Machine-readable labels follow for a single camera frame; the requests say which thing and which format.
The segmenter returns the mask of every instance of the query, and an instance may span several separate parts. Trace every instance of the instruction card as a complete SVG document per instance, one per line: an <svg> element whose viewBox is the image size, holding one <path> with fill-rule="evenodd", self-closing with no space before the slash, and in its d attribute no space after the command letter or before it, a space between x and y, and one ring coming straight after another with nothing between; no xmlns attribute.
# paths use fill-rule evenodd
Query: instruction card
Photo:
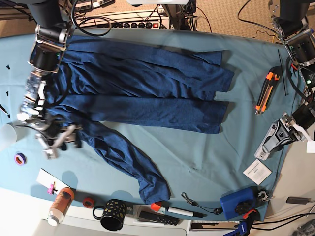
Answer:
<svg viewBox="0 0 315 236"><path fill-rule="evenodd" d="M255 160L244 172L257 185L260 185L270 174L269 170L261 161Z"/></svg>

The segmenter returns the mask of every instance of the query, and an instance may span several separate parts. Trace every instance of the purple tape roll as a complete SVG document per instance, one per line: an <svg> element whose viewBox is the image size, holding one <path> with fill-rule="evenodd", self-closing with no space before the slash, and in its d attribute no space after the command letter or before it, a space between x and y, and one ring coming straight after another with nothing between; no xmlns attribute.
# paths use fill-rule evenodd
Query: purple tape roll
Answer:
<svg viewBox="0 0 315 236"><path fill-rule="evenodd" d="M18 153L14 156L14 161L19 166L23 166L26 163L26 158L23 154Z"/></svg>

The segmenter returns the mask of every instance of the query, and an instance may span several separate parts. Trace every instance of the blue garment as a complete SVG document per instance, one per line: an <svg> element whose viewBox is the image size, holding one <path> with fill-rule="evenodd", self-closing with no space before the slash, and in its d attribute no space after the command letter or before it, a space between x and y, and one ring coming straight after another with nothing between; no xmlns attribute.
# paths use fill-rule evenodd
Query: blue garment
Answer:
<svg viewBox="0 0 315 236"><path fill-rule="evenodd" d="M81 124L80 138L113 167L138 179L146 203L168 200L166 180L151 160L116 131L97 121L218 133L233 72L220 67L222 52L179 54L136 44L76 36L57 74L47 81L50 108Z"/></svg>

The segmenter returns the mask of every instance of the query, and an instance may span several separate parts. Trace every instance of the black remote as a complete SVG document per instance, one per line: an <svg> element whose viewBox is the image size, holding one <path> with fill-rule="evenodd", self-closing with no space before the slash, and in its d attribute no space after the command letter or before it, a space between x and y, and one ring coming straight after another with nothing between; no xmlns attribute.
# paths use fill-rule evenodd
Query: black remote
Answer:
<svg viewBox="0 0 315 236"><path fill-rule="evenodd" d="M155 221L158 223L163 223L167 225L177 225L179 222L179 219L167 216L167 215L156 215L152 213L148 213L145 211L140 212L139 218Z"/></svg>

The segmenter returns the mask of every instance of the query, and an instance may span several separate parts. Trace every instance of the wooden floor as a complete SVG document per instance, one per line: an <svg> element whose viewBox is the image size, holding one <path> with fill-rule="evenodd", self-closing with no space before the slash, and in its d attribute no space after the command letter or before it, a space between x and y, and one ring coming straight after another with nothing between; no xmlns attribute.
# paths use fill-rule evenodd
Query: wooden floor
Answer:
<svg viewBox="0 0 315 236"><path fill-rule="evenodd" d="M252 0L246 8L244 8L241 17L246 20L258 22L260 24L271 27L268 12L269 0ZM241 22L237 19L237 13L244 5L246 0L197 0L197 6L207 15L213 33L235 35L241 37L255 37L257 30L264 32L265 30L249 24ZM137 9L154 9L155 5L143 5L133 7L126 0L116 0L113 5L105 8L94 10L95 14L102 12L132 11ZM315 27L315 8L308 13L310 27ZM203 14L197 10L197 31L210 32L208 23ZM35 23L27 20L9 20L0 21L0 37L7 37L19 34L33 33ZM265 33L257 33L257 39L271 42L272 37Z"/></svg>

